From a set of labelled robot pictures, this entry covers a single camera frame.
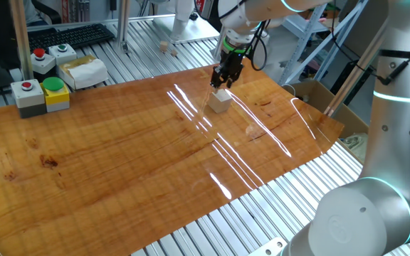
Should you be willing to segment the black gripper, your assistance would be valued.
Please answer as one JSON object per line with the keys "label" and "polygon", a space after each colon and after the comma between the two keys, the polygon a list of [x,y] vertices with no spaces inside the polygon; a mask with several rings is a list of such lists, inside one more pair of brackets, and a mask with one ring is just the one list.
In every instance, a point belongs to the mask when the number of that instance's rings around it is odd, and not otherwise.
{"label": "black gripper", "polygon": [[223,83],[221,77],[228,77],[226,86],[228,89],[231,89],[232,84],[234,84],[240,77],[243,69],[243,65],[241,64],[242,60],[242,53],[221,52],[221,61],[219,66],[216,69],[213,69],[210,86],[214,89],[219,89]]}

